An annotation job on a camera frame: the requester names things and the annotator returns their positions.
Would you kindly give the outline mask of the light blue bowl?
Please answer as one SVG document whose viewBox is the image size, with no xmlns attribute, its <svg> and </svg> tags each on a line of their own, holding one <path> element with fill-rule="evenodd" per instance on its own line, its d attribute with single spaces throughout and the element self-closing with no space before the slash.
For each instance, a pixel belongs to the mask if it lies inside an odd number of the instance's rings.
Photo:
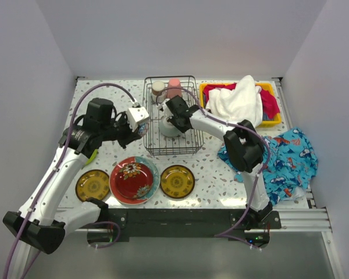
<svg viewBox="0 0 349 279">
<path fill-rule="evenodd" d="M 159 122 L 159 132 L 165 137 L 178 137 L 182 132 L 176 128 L 172 123 L 169 122 L 168 117 L 164 117 Z"/>
</svg>

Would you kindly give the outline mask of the pink cup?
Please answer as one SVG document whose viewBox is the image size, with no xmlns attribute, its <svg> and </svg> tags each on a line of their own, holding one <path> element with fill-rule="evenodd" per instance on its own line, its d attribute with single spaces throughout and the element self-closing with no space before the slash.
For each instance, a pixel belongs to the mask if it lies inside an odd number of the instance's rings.
<svg viewBox="0 0 349 279">
<path fill-rule="evenodd" d="M 181 83 L 178 78 L 171 78 L 168 82 L 166 97 L 171 99 L 175 96 L 182 97 Z"/>
</svg>

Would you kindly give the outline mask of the wire dish rack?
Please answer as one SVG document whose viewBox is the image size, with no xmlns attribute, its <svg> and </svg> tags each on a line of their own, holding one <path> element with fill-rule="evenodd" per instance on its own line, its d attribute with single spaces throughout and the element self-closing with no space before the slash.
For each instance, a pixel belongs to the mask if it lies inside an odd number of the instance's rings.
<svg viewBox="0 0 349 279">
<path fill-rule="evenodd" d="M 190 129 L 175 137 L 166 137 L 162 134 L 162 122 L 165 119 L 165 114 L 156 107 L 155 98 L 152 96 L 152 86 L 156 81 L 161 81 L 167 85 L 172 78 L 172 76 L 151 76 L 144 80 L 143 101 L 150 115 L 148 132 L 144 137 L 144 146 L 154 156 L 194 154 L 204 144 L 204 134 L 199 130 Z"/>
</svg>

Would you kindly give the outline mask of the metal cup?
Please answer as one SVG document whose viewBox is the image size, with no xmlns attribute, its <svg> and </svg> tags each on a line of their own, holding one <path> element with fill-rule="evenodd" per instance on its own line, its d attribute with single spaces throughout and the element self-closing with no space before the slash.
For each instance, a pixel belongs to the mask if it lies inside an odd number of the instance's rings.
<svg viewBox="0 0 349 279">
<path fill-rule="evenodd" d="M 166 98 L 166 93 L 164 92 L 165 83 L 163 81 L 154 81 L 151 87 L 151 97 L 154 103 L 161 103 Z"/>
</svg>

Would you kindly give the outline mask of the red bowl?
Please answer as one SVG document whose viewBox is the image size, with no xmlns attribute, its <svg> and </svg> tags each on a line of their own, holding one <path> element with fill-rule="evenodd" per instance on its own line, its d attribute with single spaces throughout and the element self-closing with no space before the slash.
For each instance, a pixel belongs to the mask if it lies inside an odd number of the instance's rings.
<svg viewBox="0 0 349 279">
<path fill-rule="evenodd" d="M 115 187 L 127 199 L 142 198 L 154 182 L 152 171 L 143 163 L 124 164 L 115 175 Z"/>
</svg>

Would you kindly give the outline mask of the blue patterned bowl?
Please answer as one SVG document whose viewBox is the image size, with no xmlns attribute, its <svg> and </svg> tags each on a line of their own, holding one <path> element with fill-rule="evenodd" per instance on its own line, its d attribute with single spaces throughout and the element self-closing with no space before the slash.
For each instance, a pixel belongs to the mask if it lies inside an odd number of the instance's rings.
<svg viewBox="0 0 349 279">
<path fill-rule="evenodd" d="M 149 123 L 142 123 L 138 127 L 138 134 L 140 137 L 144 137 L 149 130 Z"/>
</svg>

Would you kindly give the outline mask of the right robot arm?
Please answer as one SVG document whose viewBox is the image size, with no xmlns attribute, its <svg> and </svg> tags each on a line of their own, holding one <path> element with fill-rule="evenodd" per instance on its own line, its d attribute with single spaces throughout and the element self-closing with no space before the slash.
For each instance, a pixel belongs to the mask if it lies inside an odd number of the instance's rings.
<svg viewBox="0 0 349 279">
<path fill-rule="evenodd" d="M 249 225 L 254 228 L 266 224 L 272 203 L 266 193 L 262 171 L 266 166 L 263 155 L 265 151 L 269 152 L 269 147 L 251 122 L 228 122 L 197 105 L 188 106 L 179 96 L 165 100 L 161 109 L 168 122 L 179 131 L 199 130 L 223 141 L 229 162 L 241 172 L 247 193 L 247 212 L 241 218 L 247 217 Z"/>
</svg>

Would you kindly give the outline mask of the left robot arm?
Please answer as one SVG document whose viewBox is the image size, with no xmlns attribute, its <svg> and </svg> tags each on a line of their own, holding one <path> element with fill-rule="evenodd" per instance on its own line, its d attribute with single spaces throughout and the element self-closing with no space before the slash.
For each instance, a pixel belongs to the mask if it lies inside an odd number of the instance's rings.
<svg viewBox="0 0 349 279">
<path fill-rule="evenodd" d="M 149 121 L 146 108 L 137 102 L 117 113 L 112 101 L 94 98 L 84 115 L 72 114 L 69 127 L 63 132 L 55 157 L 43 179 L 28 200 L 16 212 L 8 211 L 3 223 L 17 241 L 51 254 L 65 236 L 91 223 L 105 227 L 109 221 L 107 204 L 97 198 L 87 198 L 79 209 L 69 211 L 62 219 L 55 218 L 57 208 L 76 174 L 94 151 L 105 141 L 117 141 L 125 148 L 142 138 Z"/>
</svg>

